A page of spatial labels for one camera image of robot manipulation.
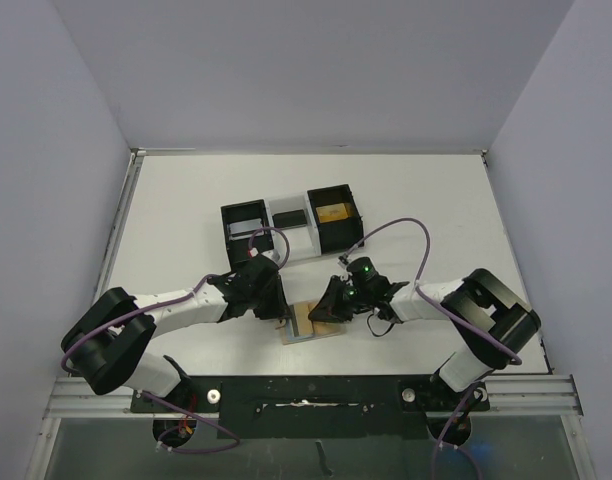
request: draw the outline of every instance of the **gray wall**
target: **gray wall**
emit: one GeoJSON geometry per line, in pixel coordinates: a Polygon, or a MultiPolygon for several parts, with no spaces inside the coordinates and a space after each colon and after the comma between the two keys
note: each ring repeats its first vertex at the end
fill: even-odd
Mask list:
{"type": "Polygon", "coordinates": [[[127,146],[47,0],[0,0],[0,479],[22,478],[127,146]]]}
{"type": "Polygon", "coordinates": [[[555,367],[612,479],[612,0],[577,0],[491,149],[490,173],[555,367]]]}
{"type": "Polygon", "coordinates": [[[572,0],[53,0],[134,147],[491,145],[572,0]]]}

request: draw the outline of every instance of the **purple cable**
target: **purple cable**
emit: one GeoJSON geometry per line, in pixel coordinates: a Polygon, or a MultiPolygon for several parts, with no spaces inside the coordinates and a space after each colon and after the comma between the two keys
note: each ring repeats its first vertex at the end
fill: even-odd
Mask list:
{"type": "Polygon", "coordinates": [[[386,227],[390,227],[391,225],[395,225],[396,223],[401,223],[401,222],[413,222],[413,223],[416,223],[424,231],[424,236],[426,237],[426,250],[424,251],[424,256],[422,257],[422,261],[419,264],[419,269],[417,270],[417,274],[415,275],[415,291],[419,294],[419,296],[422,297],[424,300],[426,300],[428,303],[430,303],[433,307],[435,307],[436,310],[438,310],[441,313],[443,313],[444,315],[446,315],[448,318],[450,318],[455,323],[458,323],[459,325],[461,325],[462,327],[466,328],[467,330],[470,330],[475,335],[477,335],[477,336],[483,338],[484,340],[486,340],[488,343],[490,343],[493,347],[495,347],[500,352],[508,355],[510,358],[513,359],[513,364],[514,365],[521,365],[522,364],[522,359],[519,358],[519,356],[515,352],[513,352],[510,348],[508,348],[506,345],[500,343],[490,333],[485,332],[484,330],[481,330],[481,329],[477,328],[474,325],[471,325],[470,323],[468,323],[463,318],[458,317],[454,313],[449,312],[448,310],[446,310],[444,307],[442,307],[439,304],[439,302],[436,302],[435,300],[430,298],[419,287],[419,280],[420,280],[420,278],[422,276],[422,273],[424,272],[424,268],[426,267],[426,262],[428,261],[428,256],[430,255],[430,233],[428,232],[428,228],[426,228],[426,225],[424,225],[420,220],[417,220],[416,218],[412,218],[412,217],[404,217],[404,218],[398,218],[397,220],[392,220],[392,221],[390,221],[388,223],[385,223],[381,227],[377,227],[375,230],[373,230],[373,231],[369,232],[368,234],[366,234],[364,236],[364,238],[362,238],[359,242],[357,242],[355,245],[350,247],[348,249],[348,251],[346,251],[346,253],[344,253],[343,256],[344,257],[348,257],[357,248],[359,248],[359,245],[361,243],[363,243],[365,240],[367,240],[368,238],[370,238],[373,235],[375,235],[377,232],[380,232],[380,231],[384,230],[386,227]]]}
{"type": "MultiPolygon", "coordinates": [[[[466,402],[468,401],[470,396],[473,394],[473,392],[475,392],[476,389],[477,389],[477,384],[476,383],[474,383],[470,387],[468,387],[466,392],[464,392],[464,396],[461,398],[461,400],[457,404],[457,407],[455,407],[455,410],[453,411],[451,416],[448,418],[448,421],[444,425],[444,428],[442,428],[442,431],[439,434],[439,437],[437,437],[437,442],[435,442],[435,446],[433,447],[433,455],[431,456],[431,460],[430,460],[430,478],[431,478],[431,480],[435,480],[435,470],[436,470],[435,469],[435,464],[437,463],[437,454],[439,453],[439,446],[442,444],[442,440],[446,436],[446,432],[448,431],[448,428],[455,421],[455,419],[457,418],[457,415],[459,415],[459,412],[464,408],[464,405],[466,405],[466,402]]],[[[464,455],[466,455],[466,458],[468,458],[471,461],[471,463],[474,465],[475,470],[477,471],[477,478],[478,478],[478,480],[481,480],[482,479],[482,472],[479,469],[479,466],[477,465],[477,462],[475,462],[475,458],[473,458],[473,456],[470,455],[470,453],[467,452],[466,450],[463,450],[463,449],[459,449],[459,450],[464,455]]]]}
{"type": "Polygon", "coordinates": [[[473,455],[468,450],[466,450],[465,448],[457,447],[457,450],[459,452],[461,452],[468,459],[468,461],[471,463],[471,465],[475,469],[475,473],[477,474],[477,480],[483,480],[484,479],[484,475],[482,474],[482,471],[479,468],[479,465],[477,464],[477,461],[475,460],[475,457],[473,457],[473,455]]]}
{"type": "MultiPolygon", "coordinates": [[[[188,417],[191,417],[195,420],[197,420],[198,422],[203,423],[204,425],[208,425],[209,427],[212,427],[216,430],[219,430],[222,433],[225,433],[226,435],[228,435],[230,438],[232,438],[234,440],[233,443],[229,443],[228,445],[222,445],[221,447],[214,447],[214,448],[171,448],[171,452],[175,452],[175,453],[182,453],[182,454],[188,454],[188,455],[199,455],[199,454],[207,454],[207,453],[217,453],[217,452],[223,452],[225,450],[230,450],[231,448],[235,448],[236,446],[238,446],[241,443],[240,438],[235,435],[233,432],[231,432],[230,430],[228,430],[227,428],[222,427],[221,425],[211,422],[210,420],[207,420],[205,418],[200,417],[199,415],[197,415],[196,413],[193,412],[189,412],[188,410],[184,410],[183,408],[180,408],[176,405],[173,405],[170,402],[167,402],[166,400],[159,398],[155,395],[153,395],[150,392],[141,392],[143,396],[145,396],[146,398],[152,400],[153,402],[159,403],[160,405],[173,410],[175,412],[178,413],[182,413],[188,417]]],[[[164,445],[166,445],[166,443],[164,442],[164,437],[166,437],[166,435],[168,435],[170,432],[172,432],[173,430],[177,430],[179,427],[178,426],[174,426],[172,428],[169,428],[168,430],[165,430],[159,437],[157,437],[157,441],[158,442],[162,442],[164,445]]]]}
{"type": "MultiPolygon", "coordinates": [[[[417,274],[415,275],[415,291],[417,292],[417,294],[420,297],[422,297],[425,301],[430,303],[433,307],[435,307],[436,310],[440,311],[441,313],[446,315],[448,318],[450,318],[452,321],[454,321],[454,322],[458,323],[459,325],[463,326],[464,328],[470,330],[474,334],[476,334],[479,337],[481,337],[484,340],[486,340],[488,343],[490,343],[493,347],[495,347],[500,352],[508,355],[510,358],[512,358],[512,360],[514,362],[514,365],[521,365],[522,364],[522,359],[519,358],[519,356],[515,352],[513,352],[511,349],[506,347],[506,345],[503,345],[502,343],[500,343],[497,339],[495,339],[488,332],[485,332],[484,330],[480,330],[479,328],[477,328],[474,325],[471,325],[470,323],[465,321],[463,318],[458,317],[457,315],[455,315],[452,312],[449,312],[444,307],[442,307],[439,302],[436,302],[435,300],[430,298],[428,295],[426,295],[421,290],[421,288],[419,287],[419,280],[421,279],[422,273],[424,272],[424,268],[426,267],[426,262],[428,261],[428,256],[430,255],[430,233],[428,231],[428,228],[426,228],[426,225],[424,225],[420,220],[417,220],[416,218],[412,218],[412,217],[404,217],[404,218],[398,218],[396,220],[392,220],[392,221],[390,221],[388,223],[385,223],[381,227],[377,227],[375,230],[372,230],[371,232],[366,234],[364,236],[364,238],[362,238],[355,245],[350,247],[346,251],[346,253],[344,253],[343,257],[348,258],[348,256],[351,253],[353,253],[355,250],[357,250],[357,248],[359,248],[359,246],[363,242],[365,242],[368,238],[370,238],[373,235],[375,235],[377,232],[380,232],[380,231],[384,230],[385,228],[390,227],[391,225],[395,225],[396,223],[401,223],[401,222],[412,222],[412,223],[415,223],[415,224],[419,225],[421,227],[421,229],[424,231],[424,236],[426,237],[426,250],[424,251],[424,256],[422,257],[422,261],[421,261],[421,263],[419,265],[419,269],[417,270],[417,274]]],[[[435,443],[435,447],[433,448],[433,455],[432,455],[432,460],[431,460],[431,478],[433,480],[435,479],[435,462],[437,460],[437,453],[438,453],[438,450],[439,450],[439,446],[441,445],[442,440],[443,440],[444,436],[446,435],[446,432],[448,431],[448,427],[455,420],[455,418],[459,414],[460,410],[464,407],[464,405],[466,404],[466,401],[468,400],[470,395],[475,391],[476,388],[477,388],[477,383],[471,385],[466,390],[466,392],[464,393],[464,396],[462,397],[462,399],[460,400],[459,404],[457,405],[457,408],[455,408],[455,411],[452,413],[452,415],[450,416],[450,418],[446,422],[446,425],[444,425],[444,428],[442,429],[441,434],[437,438],[437,442],[435,443]]],[[[471,463],[475,467],[475,470],[477,471],[477,478],[478,479],[483,478],[481,470],[479,469],[479,466],[475,462],[475,459],[470,455],[470,453],[468,453],[466,450],[462,450],[462,449],[459,449],[459,450],[471,461],[471,463]]]]}
{"type": "Polygon", "coordinates": [[[82,338],[80,338],[79,340],[77,340],[72,347],[70,347],[66,353],[64,353],[64,356],[62,357],[62,360],[60,362],[61,367],[66,370],[68,373],[73,373],[73,374],[77,374],[79,372],[77,372],[77,370],[73,370],[72,368],[70,368],[68,366],[68,360],[70,359],[70,357],[73,356],[73,353],[75,353],[77,350],[79,350],[79,348],[86,343],[88,340],[90,340],[91,338],[93,338],[96,335],[99,335],[100,333],[105,332],[106,330],[108,330],[110,327],[115,327],[117,325],[121,325],[122,323],[130,320],[133,317],[136,317],[137,315],[141,315],[142,313],[146,313],[146,312],[150,312],[151,310],[155,310],[156,308],[163,308],[163,307],[168,307],[170,305],[175,305],[176,303],[181,303],[181,302],[185,302],[186,300],[190,300],[191,298],[193,298],[195,296],[195,294],[197,292],[199,292],[199,289],[202,288],[202,286],[204,285],[204,283],[206,283],[206,280],[208,280],[210,277],[212,277],[213,275],[206,275],[204,278],[202,278],[199,283],[197,285],[195,285],[195,287],[193,288],[192,291],[188,292],[186,295],[183,295],[181,297],[178,298],[174,298],[172,300],[167,300],[165,302],[160,302],[160,303],[154,303],[152,305],[148,305],[146,307],[143,308],[139,308],[137,310],[133,310],[132,312],[129,312],[125,315],[122,315],[121,317],[117,317],[114,318],[113,320],[111,320],[110,322],[105,323],[104,325],[100,325],[99,327],[97,327],[96,329],[92,330],[91,332],[87,333],[86,335],[84,335],[82,338]]]}
{"type": "Polygon", "coordinates": [[[286,236],[286,234],[282,232],[279,228],[260,227],[257,230],[255,230],[250,236],[250,238],[248,239],[248,252],[250,253],[250,251],[253,249],[253,240],[255,240],[255,237],[264,231],[277,232],[284,239],[284,243],[286,244],[286,256],[284,256],[284,259],[279,264],[279,269],[281,270],[282,268],[284,268],[284,265],[286,265],[286,262],[288,262],[288,257],[290,256],[290,243],[288,243],[288,237],[286,236]]]}

